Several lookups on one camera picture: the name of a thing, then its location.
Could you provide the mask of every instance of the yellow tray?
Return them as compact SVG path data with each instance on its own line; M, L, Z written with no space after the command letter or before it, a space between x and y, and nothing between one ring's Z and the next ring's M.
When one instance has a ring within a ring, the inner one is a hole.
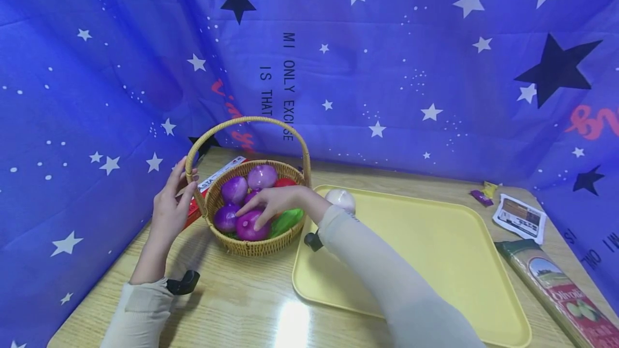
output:
M314 190L325 196L330 189L341 188L320 185ZM358 219L459 309L481 340L508 348L529 345L529 321L475 211L445 202L346 190L357 201ZM307 219L301 239L310 231L316 231L316 225ZM370 292L325 248L314 253L299 243L292 283L306 300L382 317Z

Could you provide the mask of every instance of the wicker basket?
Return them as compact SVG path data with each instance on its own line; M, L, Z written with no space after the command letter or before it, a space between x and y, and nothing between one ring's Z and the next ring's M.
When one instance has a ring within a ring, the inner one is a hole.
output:
M299 133L293 127L290 127L290 125L276 119L270 119L268 117L240 117L239 119L228 120L209 129L208 132L204 133L204 135L202 135L202 137L200 137L199 140L197 140L196 143L193 144L190 149L190 153L187 156L185 172L187 180L190 182L192 164L196 156L197 150L202 144L205 143L205 141L208 140L209 137L222 129L230 127L231 125L240 124L247 121L269 122L275 125L280 125L281 128L288 129L289 132L297 138L299 143L301 143L301 148L303 150L303 173L299 172L293 166L280 161L248 161L227 170L224 174L217 178L217 180L214 181L213 184L211 184L211 186L208 188L208 192L206 193L205 198L203 198L202 194L200 194L199 191L195 192L194 197L196 199L197 206L200 209L200 213L202 214L204 219L206 219L208 226L211 227L211 231L213 231L213 234L215 234L215 236L224 244L224 246L229 251L231 251L233 254L242 255L245 257L258 257L260 255L276 253L277 251L280 251L284 247L288 246L288 244L290 244L290 242L292 242L293 239L301 233L303 223L305 223L305 217L302 218L296 226L286 231L284 234L281 234L278 237L272 239L267 239L265 241L248 242L228 238L226 235L220 233L220 231L215 228L215 225L213 225L213 217L215 216L215 213L224 205L224 201L221 198L220 193L221 186L228 180L231 180L231 178L233 177L247 177L249 171L252 170L254 166L260 164L268 164L272 165L273 168L276 169L278 177L288 177L297 182L298 185L305 185L310 187L310 153L301 135L299 135Z

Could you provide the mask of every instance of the red tomato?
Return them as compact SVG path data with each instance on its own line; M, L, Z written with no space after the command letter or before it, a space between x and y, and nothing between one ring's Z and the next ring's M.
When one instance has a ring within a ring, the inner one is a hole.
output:
M294 182L294 180L287 178L287 177L282 177L281 179L278 179L275 182L275 187L285 187L285 186L289 186L289 185L297 185L297 183Z

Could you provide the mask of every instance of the white onion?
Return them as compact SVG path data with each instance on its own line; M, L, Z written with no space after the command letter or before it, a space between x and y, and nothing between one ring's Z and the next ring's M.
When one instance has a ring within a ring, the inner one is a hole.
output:
M340 206L351 214L355 213L355 198L347 190L338 188L330 190L325 199L332 205Z

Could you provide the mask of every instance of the purple onion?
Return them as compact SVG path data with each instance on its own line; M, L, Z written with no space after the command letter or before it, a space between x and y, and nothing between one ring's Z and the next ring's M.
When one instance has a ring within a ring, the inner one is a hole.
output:
M221 207L215 213L215 217L213 217L213 224L215 228L222 233L233 233L236 231L236 211L240 210L241 207L235 205L234 203L228 203L224 207Z
M241 241L264 241L269 237L270 222L267 222L260 230L254 230L254 225L258 217L260 217L260 214L262 214L262 211L255 209L242 215L239 220L236 221L236 234Z
M258 188L257 190L252 190L252 192L248 193L247 196L245 197L244 203L247 204L249 203L249 201L255 197L259 192L260 192L260 188Z
M247 184L252 190L269 189L277 181L277 172L267 164L257 165L247 175Z
M240 205L247 194L247 180L242 176L231 178L221 186L221 197L225 203Z

